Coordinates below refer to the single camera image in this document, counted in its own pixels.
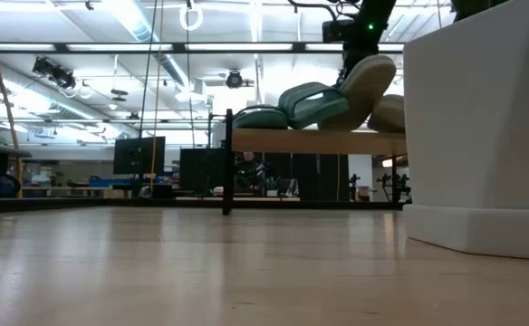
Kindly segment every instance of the table leg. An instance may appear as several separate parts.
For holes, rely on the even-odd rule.
[[[391,199],[394,203],[399,202],[399,191],[398,191],[398,161],[395,155],[391,158]]]
[[[225,138],[225,188],[222,200],[222,214],[230,215],[235,192],[235,153],[232,151],[232,110],[226,110]]]

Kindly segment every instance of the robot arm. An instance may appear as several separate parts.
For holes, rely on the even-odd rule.
[[[345,4],[353,5],[359,9],[357,14],[347,14],[350,19],[337,20],[338,16],[328,5],[300,4],[288,0],[296,7],[322,8],[332,16],[332,20],[322,25],[322,41],[324,43],[343,42],[343,69],[339,80],[341,83],[347,78],[357,62],[364,58],[379,53],[379,43],[383,32],[388,29],[388,20],[397,0],[328,0],[336,4],[337,8]],[[452,0],[456,10],[456,20],[468,18],[481,13],[493,6],[500,5],[509,0]]]

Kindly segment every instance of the wooden floor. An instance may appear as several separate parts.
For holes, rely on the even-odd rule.
[[[392,213],[9,214],[0,325],[529,326],[529,261],[408,240]]]

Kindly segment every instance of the black monitor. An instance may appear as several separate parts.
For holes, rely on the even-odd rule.
[[[113,155],[113,174],[152,173],[153,138],[118,139]],[[166,138],[156,137],[154,173],[164,172]]]
[[[205,194],[224,185],[222,149],[181,149],[180,189]]]

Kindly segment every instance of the black metal pole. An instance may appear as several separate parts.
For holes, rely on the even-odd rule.
[[[208,148],[211,148],[212,145],[212,119],[214,116],[212,113],[208,114]]]
[[[399,191],[398,191],[398,161],[395,155],[391,158],[391,199],[394,203],[399,202]]]
[[[222,214],[227,216],[232,211],[235,193],[235,153],[232,151],[232,110],[226,110],[226,139],[225,139],[225,191],[222,200]]]

